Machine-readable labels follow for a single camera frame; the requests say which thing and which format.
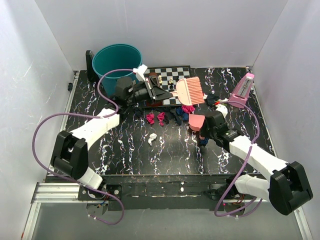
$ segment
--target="pink dustpan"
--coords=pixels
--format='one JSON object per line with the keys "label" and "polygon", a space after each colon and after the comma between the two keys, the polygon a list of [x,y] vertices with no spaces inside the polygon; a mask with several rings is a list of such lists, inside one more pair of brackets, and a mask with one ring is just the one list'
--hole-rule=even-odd
{"label": "pink dustpan", "polygon": [[205,121],[204,115],[189,114],[189,126],[193,131],[199,132]]}

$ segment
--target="gray floor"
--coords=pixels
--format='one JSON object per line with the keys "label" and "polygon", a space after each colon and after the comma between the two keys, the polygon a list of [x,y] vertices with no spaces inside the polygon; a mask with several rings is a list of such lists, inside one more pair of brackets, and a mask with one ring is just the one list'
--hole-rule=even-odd
{"label": "gray floor", "polygon": [[[106,212],[116,220],[119,212]],[[205,209],[127,210],[121,223],[108,226],[89,218],[85,203],[43,203],[33,240],[300,240],[295,215],[283,216],[263,202],[251,215],[235,220]]]}

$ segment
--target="cable connector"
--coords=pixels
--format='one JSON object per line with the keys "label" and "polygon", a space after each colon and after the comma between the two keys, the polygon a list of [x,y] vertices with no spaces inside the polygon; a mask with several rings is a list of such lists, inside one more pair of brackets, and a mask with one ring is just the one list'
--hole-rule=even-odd
{"label": "cable connector", "polygon": [[135,74],[136,78],[141,81],[141,82],[145,82],[145,72],[147,71],[148,67],[144,64],[142,64],[141,66],[139,66],[138,68],[134,68],[133,69],[133,73]]}

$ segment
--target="metal frame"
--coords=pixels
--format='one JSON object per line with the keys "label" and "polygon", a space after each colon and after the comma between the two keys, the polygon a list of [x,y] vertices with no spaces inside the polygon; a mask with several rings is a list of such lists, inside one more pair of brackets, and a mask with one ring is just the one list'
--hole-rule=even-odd
{"label": "metal frame", "polygon": [[[66,108],[65,108],[66,112],[70,111],[71,103],[75,94],[75,89],[78,83],[78,78],[79,78],[79,72],[77,72],[74,76],[73,89],[70,93],[68,102],[66,104]],[[256,96],[258,106],[260,108],[261,105],[260,105],[258,96],[256,94],[257,91],[256,91],[255,85],[253,85],[253,90]],[[61,131],[65,129],[67,120],[68,120],[68,116],[64,116],[62,119],[61,128],[60,128]],[[270,142],[273,147],[274,154],[277,155],[271,137],[270,137]],[[32,239],[34,229],[36,227],[38,215],[40,212],[41,203],[96,203],[96,201],[94,200],[79,201],[78,200],[79,187],[80,186],[76,183],[38,183],[32,198],[32,204],[31,204],[27,221],[26,221],[22,240]],[[229,203],[229,202],[233,202],[233,200],[224,200],[223,202]],[[313,238],[312,238],[302,207],[295,210],[294,215],[295,215],[298,227],[300,229],[302,239],[312,240]]]}

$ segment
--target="red cloth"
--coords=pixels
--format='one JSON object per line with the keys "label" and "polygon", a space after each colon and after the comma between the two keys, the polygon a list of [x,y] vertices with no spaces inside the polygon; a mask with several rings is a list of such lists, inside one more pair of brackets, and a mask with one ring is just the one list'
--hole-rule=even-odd
{"label": "red cloth", "polygon": [[163,120],[165,119],[165,114],[166,114],[165,112],[162,112],[162,113],[159,113],[159,115],[157,116],[157,118],[159,120],[159,124],[162,127],[165,125],[163,122]]}
{"label": "red cloth", "polygon": [[146,120],[148,121],[148,123],[150,123],[150,124],[155,123],[155,115],[152,112],[147,114],[145,117],[146,117]]}
{"label": "red cloth", "polygon": [[182,110],[186,113],[186,114],[190,114],[192,113],[195,109],[194,106],[185,106],[185,105],[182,105]]}

